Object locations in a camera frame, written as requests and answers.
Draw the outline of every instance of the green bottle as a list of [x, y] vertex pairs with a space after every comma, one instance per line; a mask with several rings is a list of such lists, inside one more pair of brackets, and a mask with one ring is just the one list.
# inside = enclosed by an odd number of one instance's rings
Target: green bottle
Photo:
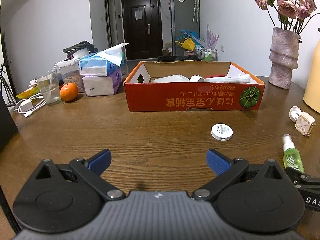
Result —
[[284, 168], [290, 167], [295, 170], [304, 172], [302, 161], [298, 150], [294, 147], [291, 136], [285, 134], [282, 137], [283, 141], [283, 164]]

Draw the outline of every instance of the vase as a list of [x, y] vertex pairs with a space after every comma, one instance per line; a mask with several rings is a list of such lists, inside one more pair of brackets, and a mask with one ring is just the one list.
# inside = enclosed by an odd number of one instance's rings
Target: vase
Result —
[[312, 64], [303, 101], [313, 110], [320, 113], [320, 40], [312, 57]]
[[273, 28], [269, 59], [272, 62], [269, 83], [284, 89], [291, 85], [292, 70], [298, 68], [299, 35]]

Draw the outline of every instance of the pink rose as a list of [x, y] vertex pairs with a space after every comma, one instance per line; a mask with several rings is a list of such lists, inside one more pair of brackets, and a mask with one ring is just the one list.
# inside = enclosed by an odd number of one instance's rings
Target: pink rose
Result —
[[256, 0], [256, 4], [261, 8], [262, 10], [267, 10], [267, 2], [268, 0]]
[[314, 0], [299, 0], [299, 5], [306, 7], [310, 13], [314, 12], [317, 9]]
[[277, 0], [278, 10], [281, 15], [295, 19], [297, 17], [297, 7], [293, 0]]
[[300, 20], [304, 20], [305, 18], [308, 18], [310, 16], [310, 12], [307, 8], [304, 6], [299, 6], [297, 10], [297, 16]]

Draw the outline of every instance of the yellow vase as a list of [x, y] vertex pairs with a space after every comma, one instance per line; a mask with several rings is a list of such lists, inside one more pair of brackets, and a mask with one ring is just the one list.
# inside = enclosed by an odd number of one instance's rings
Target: yellow vase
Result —
[[313, 53], [311, 70], [303, 101], [320, 113], [320, 40]]

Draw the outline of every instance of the red cardboard box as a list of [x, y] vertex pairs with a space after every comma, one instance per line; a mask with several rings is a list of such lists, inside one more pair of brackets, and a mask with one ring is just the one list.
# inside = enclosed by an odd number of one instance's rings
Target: red cardboard box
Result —
[[[249, 84], [173, 82], [153, 83], [160, 77], [181, 74], [235, 76], [250, 74]], [[240, 66], [215, 61], [141, 61], [124, 81], [130, 112], [211, 110], [257, 110], [265, 84]]]

